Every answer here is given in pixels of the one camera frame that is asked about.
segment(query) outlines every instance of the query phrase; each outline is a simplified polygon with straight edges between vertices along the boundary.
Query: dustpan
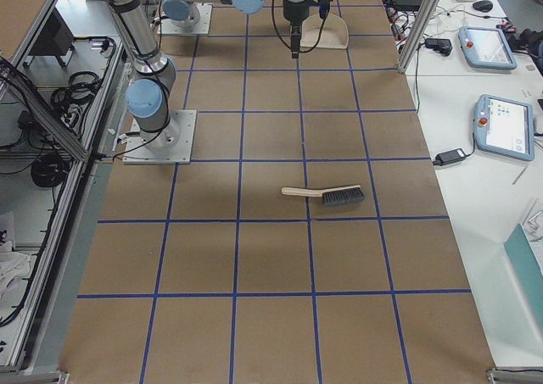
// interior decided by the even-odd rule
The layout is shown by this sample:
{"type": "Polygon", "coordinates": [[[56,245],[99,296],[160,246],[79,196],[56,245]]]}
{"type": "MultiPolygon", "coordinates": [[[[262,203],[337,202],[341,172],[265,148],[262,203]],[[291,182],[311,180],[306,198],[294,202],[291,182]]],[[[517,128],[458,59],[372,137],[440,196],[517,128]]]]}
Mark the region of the dustpan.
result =
{"type": "MultiPolygon", "coordinates": [[[[322,19],[319,14],[313,14],[302,25],[301,47],[313,47],[319,36],[322,19]]],[[[316,47],[327,49],[346,49],[349,44],[349,31],[343,18],[328,14],[322,28],[321,40],[316,47]]]]}

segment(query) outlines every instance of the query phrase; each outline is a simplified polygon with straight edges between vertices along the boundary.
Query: wooden handle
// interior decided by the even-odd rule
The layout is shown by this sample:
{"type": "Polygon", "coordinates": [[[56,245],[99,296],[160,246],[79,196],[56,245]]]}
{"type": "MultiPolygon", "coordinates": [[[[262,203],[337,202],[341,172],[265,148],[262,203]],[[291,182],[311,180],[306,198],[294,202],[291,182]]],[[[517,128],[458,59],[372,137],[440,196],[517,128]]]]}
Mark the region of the wooden handle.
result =
{"type": "Polygon", "coordinates": [[[304,196],[307,198],[319,198],[323,193],[326,192],[335,192],[335,191],[344,191],[345,189],[355,189],[361,187],[360,185],[350,185],[350,186],[339,186],[339,187],[330,187],[328,189],[304,189],[301,187],[283,187],[281,193],[283,195],[289,196],[304,196]]]}

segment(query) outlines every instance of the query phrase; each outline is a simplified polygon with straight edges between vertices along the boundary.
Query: tablet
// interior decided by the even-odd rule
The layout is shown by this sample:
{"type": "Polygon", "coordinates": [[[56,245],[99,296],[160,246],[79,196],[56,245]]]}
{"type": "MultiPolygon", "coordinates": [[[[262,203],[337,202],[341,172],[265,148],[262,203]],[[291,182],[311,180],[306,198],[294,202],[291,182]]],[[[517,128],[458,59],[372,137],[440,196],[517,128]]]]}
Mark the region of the tablet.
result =
{"type": "Polygon", "coordinates": [[[484,94],[475,108],[473,138],[477,147],[516,159],[534,159],[532,106],[484,94]]]}
{"type": "Polygon", "coordinates": [[[458,31],[458,37],[470,66],[500,70],[513,70],[517,67],[502,30],[463,26],[458,31]]]}

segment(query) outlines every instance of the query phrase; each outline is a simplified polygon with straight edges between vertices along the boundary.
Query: metal mounting plate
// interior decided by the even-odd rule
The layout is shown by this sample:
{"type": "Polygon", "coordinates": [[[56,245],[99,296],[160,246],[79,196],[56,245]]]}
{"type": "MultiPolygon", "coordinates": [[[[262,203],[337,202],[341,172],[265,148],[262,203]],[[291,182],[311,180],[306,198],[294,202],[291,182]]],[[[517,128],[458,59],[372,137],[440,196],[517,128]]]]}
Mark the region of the metal mounting plate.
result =
{"type": "MultiPolygon", "coordinates": [[[[194,130],[196,128],[196,110],[175,110],[171,112],[171,119],[175,120],[181,128],[179,140],[173,147],[161,149],[149,149],[143,144],[139,136],[128,139],[126,151],[136,148],[137,150],[126,153],[122,161],[125,164],[190,164],[190,156],[193,151],[194,130]]],[[[139,131],[139,125],[134,120],[130,131],[139,131]]]]}
{"type": "Polygon", "coordinates": [[[210,33],[211,4],[196,4],[200,12],[200,21],[190,28],[182,28],[181,26],[173,25],[170,19],[164,19],[159,25],[159,35],[162,36],[193,36],[207,35],[210,33]]]}

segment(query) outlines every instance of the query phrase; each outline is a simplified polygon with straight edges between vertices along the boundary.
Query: computer mouse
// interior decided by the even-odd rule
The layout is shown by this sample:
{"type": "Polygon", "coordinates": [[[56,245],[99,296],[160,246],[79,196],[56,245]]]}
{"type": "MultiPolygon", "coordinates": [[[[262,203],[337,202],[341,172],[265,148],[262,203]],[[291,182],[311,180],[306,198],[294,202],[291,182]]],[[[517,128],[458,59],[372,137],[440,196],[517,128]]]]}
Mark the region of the computer mouse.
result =
{"type": "Polygon", "coordinates": [[[473,9],[480,11],[481,13],[488,13],[494,7],[494,4],[490,0],[481,0],[473,3],[473,9]]]}

